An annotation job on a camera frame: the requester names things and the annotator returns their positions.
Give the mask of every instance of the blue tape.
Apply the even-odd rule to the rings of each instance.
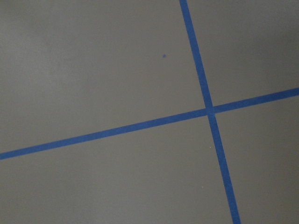
[[[233,103],[215,106],[214,112],[220,113],[220,112],[225,112],[225,111],[231,111],[231,110],[235,110],[235,109],[239,109],[239,108],[243,108],[243,107],[247,107],[247,106],[263,104],[263,103],[280,100],[280,99],[285,99],[285,98],[289,98],[289,97],[295,97],[295,96],[299,96],[299,88],[276,92],[276,93],[264,95],[261,97],[254,97],[254,98],[250,98],[250,99],[236,101]]]
[[[195,62],[196,71],[197,71],[198,78],[199,78],[199,84],[201,87],[202,95],[203,95],[205,106],[206,106],[206,112],[207,112],[208,120],[210,123],[215,148],[216,148],[216,153],[217,153],[217,157],[218,157],[218,162],[219,162],[219,166],[220,166],[220,170],[221,170],[221,175],[222,175],[222,179],[223,179],[223,183],[224,183],[225,192],[226,192],[227,199],[228,199],[230,213],[232,216],[233,223],[240,224],[241,221],[240,221],[240,217],[239,217],[237,203],[235,200],[234,190],[233,190],[232,182],[231,182],[231,179],[229,176],[228,165],[226,162],[224,149],[223,149],[223,145],[222,145],[222,141],[221,141],[221,137],[220,137],[220,132],[219,132],[216,116],[214,113],[212,98],[211,98],[210,91],[208,88],[206,75],[205,75],[203,63],[201,60],[199,47],[198,47],[198,43],[196,40],[196,35],[194,32],[194,28],[193,28],[187,1],[180,0],[180,5],[181,5],[182,13],[183,13],[183,18],[185,21],[186,30],[187,30],[188,37],[189,37],[189,42],[190,42],[190,46],[191,46],[191,50],[192,50],[192,54],[193,54],[193,58],[194,58],[194,62]]]
[[[149,120],[149,121],[132,124],[132,125],[127,125],[127,126],[123,126],[123,127],[118,127],[118,128],[113,128],[113,129],[109,129],[109,130],[105,130],[105,131],[101,131],[101,132],[81,135],[81,136],[64,139],[64,140],[58,140],[58,141],[54,141],[54,142],[50,142],[50,143],[41,144],[38,146],[32,146],[32,147],[17,149],[14,151],[4,152],[4,153],[0,154],[0,160],[16,157],[16,156],[20,156],[20,155],[41,152],[41,151],[59,148],[59,147],[63,147],[63,146],[74,145],[74,144],[78,144],[78,143],[82,143],[82,142],[86,142],[86,141],[102,139],[102,138],[106,138],[109,136],[134,132],[137,130],[171,124],[171,123],[188,120],[188,119],[193,119],[193,118],[198,118],[198,117],[203,117],[203,116],[206,116],[205,109],[181,113],[181,114],[177,114],[177,115],[173,115],[173,116],[169,116],[169,117],[159,118],[159,119],[155,119],[155,120]]]

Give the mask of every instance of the gray floor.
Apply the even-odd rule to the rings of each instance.
[[[299,87],[297,1],[188,4],[214,105]],[[205,108],[179,1],[0,1],[0,21],[0,158]],[[298,110],[216,115],[243,224],[298,223]],[[4,224],[232,223],[206,116],[0,160],[0,180]]]

